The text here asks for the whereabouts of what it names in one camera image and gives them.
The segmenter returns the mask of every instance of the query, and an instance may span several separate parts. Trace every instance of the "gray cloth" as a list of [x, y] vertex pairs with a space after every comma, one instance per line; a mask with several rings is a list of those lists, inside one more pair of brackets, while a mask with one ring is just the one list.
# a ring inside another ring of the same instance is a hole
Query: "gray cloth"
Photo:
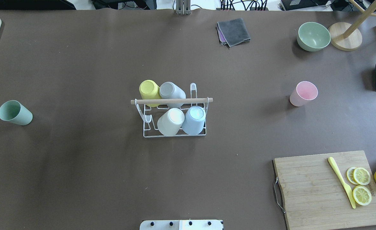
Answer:
[[250, 40], [250, 35], [242, 18], [217, 22], [217, 26], [229, 47]]

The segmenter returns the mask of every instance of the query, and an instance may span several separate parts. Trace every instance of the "wooden mug tree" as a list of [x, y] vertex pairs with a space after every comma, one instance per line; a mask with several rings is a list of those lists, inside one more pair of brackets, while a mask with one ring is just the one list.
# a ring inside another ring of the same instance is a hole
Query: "wooden mug tree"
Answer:
[[354, 0], [349, 1], [362, 13], [362, 15], [352, 25], [347, 22], [337, 22], [328, 28], [331, 35], [331, 44], [344, 51], [356, 50], [361, 45], [363, 42], [363, 36], [358, 30], [358, 27], [367, 17], [376, 16], [376, 13], [373, 13], [376, 10], [376, 0], [368, 6], [366, 10], [359, 6]]

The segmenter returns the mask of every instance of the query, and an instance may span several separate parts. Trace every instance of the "round wooden base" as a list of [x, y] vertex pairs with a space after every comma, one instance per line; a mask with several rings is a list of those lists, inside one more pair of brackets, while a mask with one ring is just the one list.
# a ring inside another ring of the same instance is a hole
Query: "round wooden base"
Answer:
[[343, 33], [350, 28], [351, 24], [347, 22], [337, 22], [328, 28], [331, 36], [331, 44], [343, 51], [353, 51], [363, 43], [361, 32], [356, 29], [347, 38], [343, 37]]

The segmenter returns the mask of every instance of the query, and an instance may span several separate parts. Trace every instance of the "green bowl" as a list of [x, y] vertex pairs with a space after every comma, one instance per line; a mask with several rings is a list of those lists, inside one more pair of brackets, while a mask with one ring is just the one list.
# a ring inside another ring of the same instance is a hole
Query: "green bowl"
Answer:
[[330, 44], [330, 32], [317, 22], [306, 22], [299, 28], [297, 43], [306, 51], [314, 52]]

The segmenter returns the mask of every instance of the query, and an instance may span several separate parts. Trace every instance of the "dish rack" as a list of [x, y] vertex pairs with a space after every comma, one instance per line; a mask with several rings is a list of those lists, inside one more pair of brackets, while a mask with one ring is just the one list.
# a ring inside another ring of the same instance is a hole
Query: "dish rack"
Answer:
[[[157, 116], [157, 119], [158, 119], [162, 114], [164, 114], [164, 112], [170, 109], [166, 105], [168, 103], [183, 103], [183, 105], [179, 108], [182, 111], [187, 111], [192, 106], [201, 106], [202, 108], [204, 108], [205, 113], [207, 114], [209, 103], [213, 102], [213, 98], [211, 97], [198, 98], [198, 93], [197, 93], [195, 83], [191, 83], [191, 85], [189, 86], [189, 94], [191, 98], [186, 98], [186, 99], [149, 99], [149, 100], [134, 99], [134, 100], [131, 100], [131, 104], [134, 104], [136, 106], [138, 113], [140, 114], [141, 119], [143, 121], [142, 136], [145, 138], [166, 137], [165, 135], [161, 134], [158, 128], [156, 127], [154, 119], [153, 119], [153, 115]], [[149, 107], [147, 106], [147, 104], [160, 104], [160, 105], [157, 107]], [[144, 110], [142, 110], [139, 105], [144, 105]], [[206, 133], [207, 131], [206, 131], [206, 118], [205, 118], [203, 130], [199, 134], [196, 134], [196, 135], [185, 134], [182, 131], [182, 128], [180, 128], [178, 133], [174, 135], [173, 137], [205, 136]]]

